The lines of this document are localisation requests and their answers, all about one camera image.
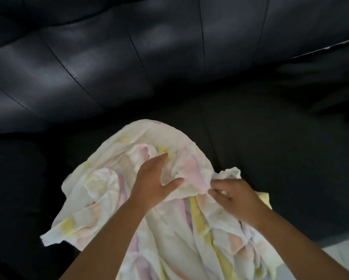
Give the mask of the person's right hand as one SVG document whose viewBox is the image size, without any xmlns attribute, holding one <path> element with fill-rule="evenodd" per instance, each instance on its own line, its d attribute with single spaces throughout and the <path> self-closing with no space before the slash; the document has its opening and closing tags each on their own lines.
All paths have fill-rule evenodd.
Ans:
<svg viewBox="0 0 349 280">
<path fill-rule="evenodd" d="M 234 180 L 234 211 L 227 211 L 237 220 L 245 222 L 255 229 L 274 220 L 275 213 L 263 203 L 250 185 L 243 179 Z"/>
</svg>

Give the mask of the white pastel patterned cloth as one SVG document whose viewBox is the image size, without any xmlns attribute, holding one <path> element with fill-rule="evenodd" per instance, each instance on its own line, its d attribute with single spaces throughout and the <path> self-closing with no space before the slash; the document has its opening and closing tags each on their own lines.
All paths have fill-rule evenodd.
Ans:
<svg viewBox="0 0 349 280">
<path fill-rule="evenodd" d="M 82 251 L 126 202 L 141 165 L 163 153 L 161 182 L 185 182 L 144 217 L 116 279 L 274 280 L 283 261 L 273 246 L 208 195 L 212 179 L 241 179 L 241 171 L 216 173 L 183 132 L 148 119 L 123 127 L 65 179 L 66 201 L 43 245 Z"/>
</svg>

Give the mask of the person's right forearm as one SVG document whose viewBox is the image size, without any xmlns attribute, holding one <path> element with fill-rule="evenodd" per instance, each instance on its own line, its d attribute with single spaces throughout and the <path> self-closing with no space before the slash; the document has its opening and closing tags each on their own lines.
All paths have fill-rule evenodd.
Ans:
<svg viewBox="0 0 349 280">
<path fill-rule="evenodd" d="M 349 271 L 287 220 L 269 208 L 259 212 L 253 227 L 280 255 L 296 280 L 349 280 Z"/>
</svg>

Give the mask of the person's left hand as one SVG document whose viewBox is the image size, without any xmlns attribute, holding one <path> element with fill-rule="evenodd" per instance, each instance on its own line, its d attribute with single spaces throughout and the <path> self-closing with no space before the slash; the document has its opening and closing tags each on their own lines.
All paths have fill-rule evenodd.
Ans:
<svg viewBox="0 0 349 280">
<path fill-rule="evenodd" d="M 161 194 L 161 173 L 168 153 L 145 161 L 138 170 L 129 200 L 144 213 L 165 200 L 169 194 Z"/>
</svg>

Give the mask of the person's left forearm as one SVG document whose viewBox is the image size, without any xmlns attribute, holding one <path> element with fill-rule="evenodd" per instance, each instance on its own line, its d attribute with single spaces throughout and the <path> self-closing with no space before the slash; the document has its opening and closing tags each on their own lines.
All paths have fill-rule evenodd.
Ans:
<svg viewBox="0 0 349 280">
<path fill-rule="evenodd" d="M 59 280 L 116 280 L 130 242 L 150 208 L 146 200 L 129 198 Z"/>
</svg>

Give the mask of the black leather sofa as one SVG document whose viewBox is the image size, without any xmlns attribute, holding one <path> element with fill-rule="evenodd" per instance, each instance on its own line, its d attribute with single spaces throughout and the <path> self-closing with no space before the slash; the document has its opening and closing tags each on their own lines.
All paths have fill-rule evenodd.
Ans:
<svg viewBox="0 0 349 280">
<path fill-rule="evenodd" d="M 64 273 L 62 181 L 146 118 L 349 239 L 349 0 L 0 0 L 0 280 Z"/>
</svg>

